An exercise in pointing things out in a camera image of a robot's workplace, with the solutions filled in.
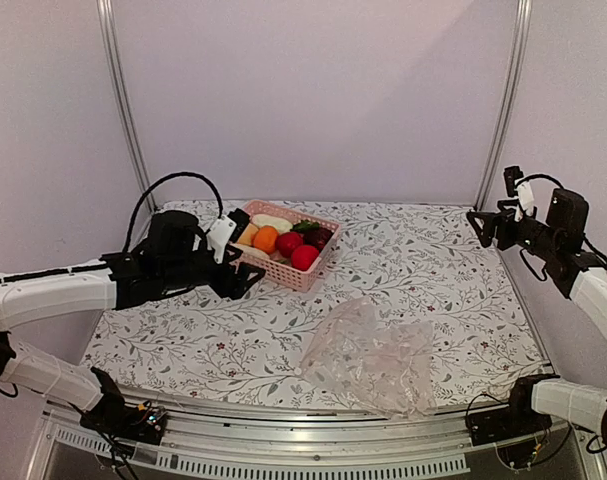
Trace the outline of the red apple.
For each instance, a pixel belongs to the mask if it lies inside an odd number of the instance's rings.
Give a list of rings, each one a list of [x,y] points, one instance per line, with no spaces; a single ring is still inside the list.
[[[307,271],[319,256],[319,250],[312,245],[303,244],[298,246],[291,254],[291,266],[299,271]]]

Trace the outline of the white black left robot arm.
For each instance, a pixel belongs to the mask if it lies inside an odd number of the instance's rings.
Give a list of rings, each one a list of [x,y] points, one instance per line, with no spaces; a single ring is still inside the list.
[[[240,209],[208,228],[192,214],[169,210],[153,215],[146,237],[135,247],[81,265],[0,274],[0,382],[91,411],[109,433],[124,433],[132,415],[106,372],[13,341],[11,330],[77,312],[127,310],[201,286],[221,299],[240,299],[265,275],[264,269],[241,261],[234,245],[248,223]]]

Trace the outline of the clear zip top bag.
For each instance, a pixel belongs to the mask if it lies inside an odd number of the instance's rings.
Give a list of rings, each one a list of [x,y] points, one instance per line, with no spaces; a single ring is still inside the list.
[[[319,324],[298,367],[315,387],[385,418],[436,408],[429,322],[384,326],[369,297],[339,304]]]

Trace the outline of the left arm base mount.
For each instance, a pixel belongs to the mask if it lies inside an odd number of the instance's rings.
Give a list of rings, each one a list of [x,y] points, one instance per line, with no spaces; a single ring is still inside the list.
[[[167,410],[149,400],[128,406],[108,373],[91,367],[102,396],[95,407],[81,414],[80,425],[106,436],[160,445],[167,426]]]

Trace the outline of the red pomegranate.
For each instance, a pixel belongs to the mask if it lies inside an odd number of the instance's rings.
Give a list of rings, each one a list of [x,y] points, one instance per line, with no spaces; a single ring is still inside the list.
[[[278,236],[275,247],[283,258],[289,259],[292,253],[303,244],[303,236],[298,232],[290,231]]]

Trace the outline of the dark purple fruit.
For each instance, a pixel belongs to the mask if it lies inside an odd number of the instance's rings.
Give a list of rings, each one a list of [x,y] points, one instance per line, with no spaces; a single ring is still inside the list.
[[[303,233],[304,242],[322,252],[333,236],[333,232],[325,227],[307,230]]]

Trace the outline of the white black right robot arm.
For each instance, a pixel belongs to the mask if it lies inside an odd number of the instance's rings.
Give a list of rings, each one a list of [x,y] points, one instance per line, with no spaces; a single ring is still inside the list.
[[[584,234],[588,202],[556,188],[545,221],[523,213],[519,203],[501,201],[496,213],[470,211],[466,217],[482,246],[518,246],[541,259],[546,278],[607,340],[607,262]],[[495,414],[474,414],[466,426],[473,442],[484,444],[548,428],[554,417],[592,432],[607,450],[607,390],[554,374],[518,378],[506,406]]]

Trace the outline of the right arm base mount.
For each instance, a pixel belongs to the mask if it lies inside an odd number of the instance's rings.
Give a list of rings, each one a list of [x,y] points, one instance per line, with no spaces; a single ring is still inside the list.
[[[531,398],[537,383],[559,379],[560,376],[555,374],[535,374],[518,378],[505,401],[488,392],[481,392],[474,396],[468,403],[464,416],[472,445],[487,445],[542,432],[543,436],[540,439],[532,440],[528,447],[505,446],[496,448],[495,453],[502,465],[515,473],[529,471],[533,467],[551,461],[563,450],[573,429],[568,426],[563,439],[556,448],[546,457],[542,457],[541,452],[549,445],[552,419],[550,415],[535,412],[531,407]],[[493,400],[497,407],[472,413],[472,406],[481,398]]]

